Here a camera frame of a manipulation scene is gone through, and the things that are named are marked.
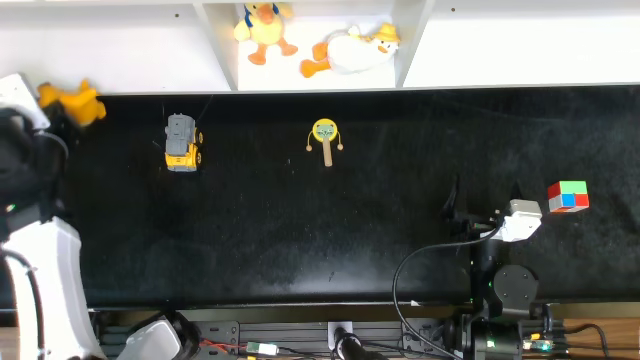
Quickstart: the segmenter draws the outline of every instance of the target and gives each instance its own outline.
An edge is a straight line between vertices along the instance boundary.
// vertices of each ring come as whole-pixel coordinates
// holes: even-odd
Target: duck beak
[[[271,24],[273,22],[273,16],[273,8],[270,4],[264,4],[258,8],[258,18],[264,24]]]

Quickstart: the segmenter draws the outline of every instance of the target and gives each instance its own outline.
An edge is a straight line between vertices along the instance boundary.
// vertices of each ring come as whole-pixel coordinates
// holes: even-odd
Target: black table
[[[510,261],[537,273],[543,301],[640,298],[640,87],[103,100],[63,196],[90,307],[389,302],[400,260],[450,241],[439,212],[455,174],[479,214],[516,181],[545,213],[547,186],[587,181],[591,208],[545,215]],[[199,118],[198,173],[166,169],[173,113]],[[345,147],[331,168],[320,143],[305,151],[322,117]],[[406,270],[405,301],[469,299],[468,249]]]

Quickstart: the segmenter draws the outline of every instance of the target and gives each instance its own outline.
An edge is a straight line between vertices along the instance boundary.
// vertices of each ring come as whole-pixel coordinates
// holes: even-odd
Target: blue square
[[[562,194],[562,206],[576,206],[576,196],[573,194]]]

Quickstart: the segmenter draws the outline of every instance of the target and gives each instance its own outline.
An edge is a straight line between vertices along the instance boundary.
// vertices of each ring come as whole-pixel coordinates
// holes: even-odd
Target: toy truck
[[[169,116],[165,160],[167,169],[177,172],[198,170],[202,155],[198,146],[202,145],[203,136],[196,128],[196,122],[190,116],[174,114]]]

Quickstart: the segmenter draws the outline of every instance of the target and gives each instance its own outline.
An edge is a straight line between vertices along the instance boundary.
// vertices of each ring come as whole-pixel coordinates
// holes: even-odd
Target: wooden handle
[[[333,160],[331,160],[331,140],[329,140],[329,138],[322,139],[322,152],[324,153],[324,166],[332,166]]]

